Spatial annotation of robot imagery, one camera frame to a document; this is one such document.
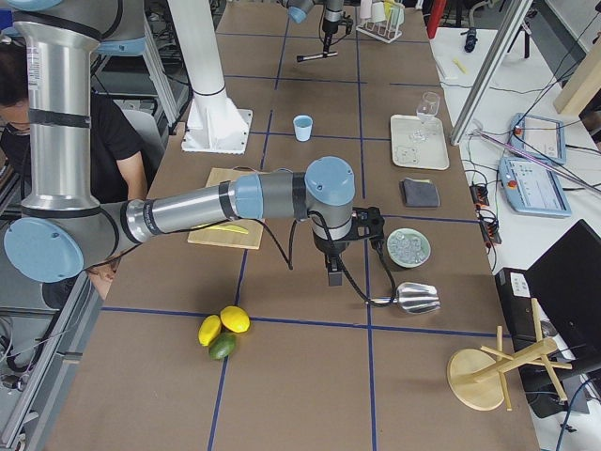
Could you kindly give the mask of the clear wine glass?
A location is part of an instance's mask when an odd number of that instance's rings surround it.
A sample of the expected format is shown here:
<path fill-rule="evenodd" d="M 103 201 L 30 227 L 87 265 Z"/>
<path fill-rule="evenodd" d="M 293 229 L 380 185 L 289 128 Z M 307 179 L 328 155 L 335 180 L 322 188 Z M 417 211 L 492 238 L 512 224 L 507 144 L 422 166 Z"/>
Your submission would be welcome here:
<path fill-rule="evenodd" d="M 439 104 L 439 94 L 431 91 L 424 92 L 416 107 L 416 116 L 423 125 L 438 114 Z"/>

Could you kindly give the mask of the seated person black shirt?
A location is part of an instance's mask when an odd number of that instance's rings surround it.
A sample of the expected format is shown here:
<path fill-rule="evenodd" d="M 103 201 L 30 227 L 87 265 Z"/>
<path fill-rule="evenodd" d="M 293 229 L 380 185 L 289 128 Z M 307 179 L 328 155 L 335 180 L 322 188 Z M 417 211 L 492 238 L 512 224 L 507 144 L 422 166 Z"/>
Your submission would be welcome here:
<path fill-rule="evenodd" d="M 54 309 L 81 275 L 105 297 L 121 257 L 153 231 L 144 143 L 111 99 L 91 92 L 93 48 L 89 38 L 1 47 L 1 149 L 30 186 L 3 246 Z"/>

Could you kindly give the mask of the steel muddler black tip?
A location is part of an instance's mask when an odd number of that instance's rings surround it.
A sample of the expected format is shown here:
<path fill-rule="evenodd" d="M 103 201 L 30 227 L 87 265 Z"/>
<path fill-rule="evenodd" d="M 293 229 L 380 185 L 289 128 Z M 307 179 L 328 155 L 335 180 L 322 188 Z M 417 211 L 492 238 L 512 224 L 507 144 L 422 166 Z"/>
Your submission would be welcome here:
<path fill-rule="evenodd" d="M 336 57 L 336 56 L 338 56 L 338 52 L 333 51 L 333 52 L 326 52 L 326 53 L 319 53 L 319 54 L 297 55 L 296 59 L 297 59 L 298 63 L 301 63 L 301 62 L 326 59 L 326 58 L 331 58 L 331 57 Z"/>

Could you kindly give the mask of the teach pendant far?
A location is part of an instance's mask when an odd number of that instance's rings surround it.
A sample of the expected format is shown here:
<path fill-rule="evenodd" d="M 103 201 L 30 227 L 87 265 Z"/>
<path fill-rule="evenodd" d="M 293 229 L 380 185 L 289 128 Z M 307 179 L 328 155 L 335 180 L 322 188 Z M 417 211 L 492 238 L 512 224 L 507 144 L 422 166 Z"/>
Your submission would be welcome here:
<path fill-rule="evenodd" d="M 564 123 L 558 119 L 517 113 L 511 120 L 508 143 L 534 158 L 566 163 Z"/>

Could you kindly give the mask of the steel ice scoop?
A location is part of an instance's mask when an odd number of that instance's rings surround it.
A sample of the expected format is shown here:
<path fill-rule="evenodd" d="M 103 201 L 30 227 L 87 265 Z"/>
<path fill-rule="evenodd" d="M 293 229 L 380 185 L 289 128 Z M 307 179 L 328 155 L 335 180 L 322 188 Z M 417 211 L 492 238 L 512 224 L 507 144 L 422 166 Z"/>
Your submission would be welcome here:
<path fill-rule="evenodd" d="M 370 300 L 370 304 L 375 306 L 391 303 L 410 315 L 425 314 L 440 309 L 438 290 L 434 286 L 415 282 L 400 284 L 392 297 L 377 297 Z"/>

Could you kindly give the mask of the blue paper cup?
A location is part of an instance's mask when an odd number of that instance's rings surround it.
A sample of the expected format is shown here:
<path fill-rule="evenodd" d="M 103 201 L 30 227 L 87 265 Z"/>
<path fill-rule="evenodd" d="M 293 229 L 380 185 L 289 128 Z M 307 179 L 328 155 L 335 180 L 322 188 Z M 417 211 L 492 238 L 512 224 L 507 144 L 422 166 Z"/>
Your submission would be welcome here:
<path fill-rule="evenodd" d="M 314 121 L 308 115 L 297 115 L 293 118 L 295 137 L 299 142 L 306 142 L 311 138 Z"/>

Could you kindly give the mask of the teach pendant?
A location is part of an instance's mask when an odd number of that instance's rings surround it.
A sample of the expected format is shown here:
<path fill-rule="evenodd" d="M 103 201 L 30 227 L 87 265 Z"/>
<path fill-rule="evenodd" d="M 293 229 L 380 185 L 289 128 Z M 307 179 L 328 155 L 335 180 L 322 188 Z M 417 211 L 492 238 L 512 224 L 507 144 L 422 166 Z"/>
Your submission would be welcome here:
<path fill-rule="evenodd" d="M 516 212 L 559 218 L 572 214 L 558 177 L 542 165 L 503 157 L 499 161 L 499 176 L 505 196 Z"/>
<path fill-rule="evenodd" d="M 534 158 L 566 163 L 564 123 L 558 119 L 517 113 L 511 120 L 508 143 Z"/>

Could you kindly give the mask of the whole yellow lemon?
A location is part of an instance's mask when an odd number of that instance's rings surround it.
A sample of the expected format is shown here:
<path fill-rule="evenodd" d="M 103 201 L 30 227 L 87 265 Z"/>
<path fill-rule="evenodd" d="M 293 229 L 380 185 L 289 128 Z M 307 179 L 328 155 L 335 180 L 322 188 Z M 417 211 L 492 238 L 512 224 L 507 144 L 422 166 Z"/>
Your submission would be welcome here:
<path fill-rule="evenodd" d="M 245 310 L 236 305 L 228 305 L 220 312 L 222 324 L 230 331 L 241 334 L 249 330 L 251 320 Z"/>

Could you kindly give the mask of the grey folded cloth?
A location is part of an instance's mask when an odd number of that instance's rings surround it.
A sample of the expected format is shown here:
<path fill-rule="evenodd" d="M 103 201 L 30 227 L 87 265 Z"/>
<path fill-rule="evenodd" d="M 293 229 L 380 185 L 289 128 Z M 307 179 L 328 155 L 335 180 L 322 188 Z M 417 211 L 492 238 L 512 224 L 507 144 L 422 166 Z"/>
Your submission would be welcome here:
<path fill-rule="evenodd" d="M 437 208 L 439 192 L 429 179 L 405 178 L 399 182 L 404 204 L 409 208 Z"/>

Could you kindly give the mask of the black monitor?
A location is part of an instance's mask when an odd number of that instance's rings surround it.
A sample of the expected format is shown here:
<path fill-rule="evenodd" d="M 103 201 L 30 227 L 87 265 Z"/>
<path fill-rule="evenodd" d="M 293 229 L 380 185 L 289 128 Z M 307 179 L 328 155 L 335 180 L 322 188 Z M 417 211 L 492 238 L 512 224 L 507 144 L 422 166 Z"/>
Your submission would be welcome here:
<path fill-rule="evenodd" d="M 584 220 L 532 264 L 526 279 L 566 344 L 600 350 L 600 237 Z"/>

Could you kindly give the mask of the bamboo cutting board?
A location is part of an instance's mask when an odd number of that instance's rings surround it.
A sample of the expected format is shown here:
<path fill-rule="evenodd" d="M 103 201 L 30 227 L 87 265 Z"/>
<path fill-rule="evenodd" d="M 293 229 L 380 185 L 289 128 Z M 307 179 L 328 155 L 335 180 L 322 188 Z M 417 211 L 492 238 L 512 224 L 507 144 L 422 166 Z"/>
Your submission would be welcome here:
<path fill-rule="evenodd" d="M 243 175 L 250 175 L 251 170 L 237 170 L 213 167 L 210 170 L 206 186 L 217 185 L 226 180 L 235 180 Z M 251 220 L 237 220 L 226 222 L 221 225 L 243 226 L 249 230 L 248 235 L 236 234 L 231 232 L 201 230 L 191 231 L 187 237 L 187 243 L 204 244 L 213 246 L 222 246 L 229 248 L 257 250 L 263 235 L 263 226 Z"/>

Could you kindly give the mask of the yellow plastic knife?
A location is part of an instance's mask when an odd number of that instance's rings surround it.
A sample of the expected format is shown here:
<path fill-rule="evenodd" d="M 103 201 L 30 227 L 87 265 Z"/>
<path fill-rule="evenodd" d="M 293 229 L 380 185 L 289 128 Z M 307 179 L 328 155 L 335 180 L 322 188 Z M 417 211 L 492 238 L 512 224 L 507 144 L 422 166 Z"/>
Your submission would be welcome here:
<path fill-rule="evenodd" d="M 249 230 L 240 225 L 200 225 L 193 228 L 193 231 L 215 230 L 223 232 L 231 232 L 236 234 L 248 235 Z"/>

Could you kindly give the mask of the green lime fruit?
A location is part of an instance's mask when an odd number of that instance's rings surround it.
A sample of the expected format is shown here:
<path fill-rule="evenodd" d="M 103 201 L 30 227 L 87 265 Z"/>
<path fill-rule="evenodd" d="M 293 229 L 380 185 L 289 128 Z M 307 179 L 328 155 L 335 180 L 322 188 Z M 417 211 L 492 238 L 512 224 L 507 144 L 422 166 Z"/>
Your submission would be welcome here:
<path fill-rule="evenodd" d="M 221 333 L 209 345 L 208 355 L 212 360 L 228 357 L 236 348 L 237 337 L 234 333 Z"/>

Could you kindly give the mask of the green bowl of ice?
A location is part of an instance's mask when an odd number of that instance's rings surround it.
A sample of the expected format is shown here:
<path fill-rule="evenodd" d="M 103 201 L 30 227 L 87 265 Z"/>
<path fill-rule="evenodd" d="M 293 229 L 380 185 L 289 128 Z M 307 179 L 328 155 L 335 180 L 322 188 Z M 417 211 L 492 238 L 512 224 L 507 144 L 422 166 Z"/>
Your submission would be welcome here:
<path fill-rule="evenodd" d="M 412 228 L 397 228 L 386 241 L 391 260 L 400 267 L 412 269 L 431 256 L 431 245 L 424 234 Z"/>

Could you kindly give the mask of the cream bear tray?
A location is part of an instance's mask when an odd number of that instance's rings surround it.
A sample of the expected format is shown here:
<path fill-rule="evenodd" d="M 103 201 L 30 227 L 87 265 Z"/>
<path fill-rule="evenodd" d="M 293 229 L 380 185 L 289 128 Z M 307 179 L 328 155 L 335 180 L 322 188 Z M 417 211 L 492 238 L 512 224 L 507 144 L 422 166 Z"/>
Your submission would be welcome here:
<path fill-rule="evenodd" d="M 390 129 L 395 165 L 432 170 L 449 168 L 443 124 L 437 117 L 423 124 L 416 116 L 393 115 Z"/>

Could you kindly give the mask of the teach pendant near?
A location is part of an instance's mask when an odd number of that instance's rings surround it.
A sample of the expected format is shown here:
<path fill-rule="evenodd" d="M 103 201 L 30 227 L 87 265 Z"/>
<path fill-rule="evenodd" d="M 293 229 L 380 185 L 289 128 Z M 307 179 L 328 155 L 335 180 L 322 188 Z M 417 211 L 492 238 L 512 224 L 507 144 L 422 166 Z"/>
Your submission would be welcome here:
<path fill-rule="evenodd" d="M 499 161 L 499 176 L 505 196 L 516 212 L 559 218 L 572 214 L 558 177 L 542 165 L 503 157 Z"/>

